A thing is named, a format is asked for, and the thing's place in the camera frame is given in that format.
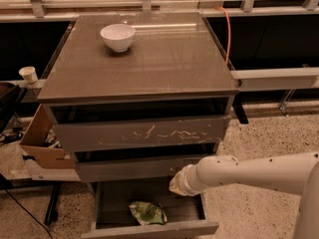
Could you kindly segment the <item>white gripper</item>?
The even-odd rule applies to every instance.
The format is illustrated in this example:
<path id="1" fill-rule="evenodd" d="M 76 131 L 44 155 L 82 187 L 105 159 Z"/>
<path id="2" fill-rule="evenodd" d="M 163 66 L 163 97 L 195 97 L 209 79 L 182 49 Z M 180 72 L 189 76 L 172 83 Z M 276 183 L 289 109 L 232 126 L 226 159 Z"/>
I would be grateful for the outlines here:
<path id="1" fill-rule="evenodd" d="M 202 183 L 196 172 L 196 166 L 190 164 L 178 172 L 168 185 L 168 189 L 177 195 L 195 196 L 202 191 Z"/>

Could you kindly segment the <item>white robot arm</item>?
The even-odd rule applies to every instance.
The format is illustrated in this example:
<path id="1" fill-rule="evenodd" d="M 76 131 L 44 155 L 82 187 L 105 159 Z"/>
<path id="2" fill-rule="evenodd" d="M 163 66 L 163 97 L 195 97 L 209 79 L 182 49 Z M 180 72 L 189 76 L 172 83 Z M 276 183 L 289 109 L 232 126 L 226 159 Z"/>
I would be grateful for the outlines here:
<path id="1" fill-rule="evenodd" d="M 239 160 L 208 156 L 179 171 L 169 190 L 195 196 L 206 189 L 243 184 L 301 197 L 293 239 L 319 238 L 319 153 L 316 151 Z"/>

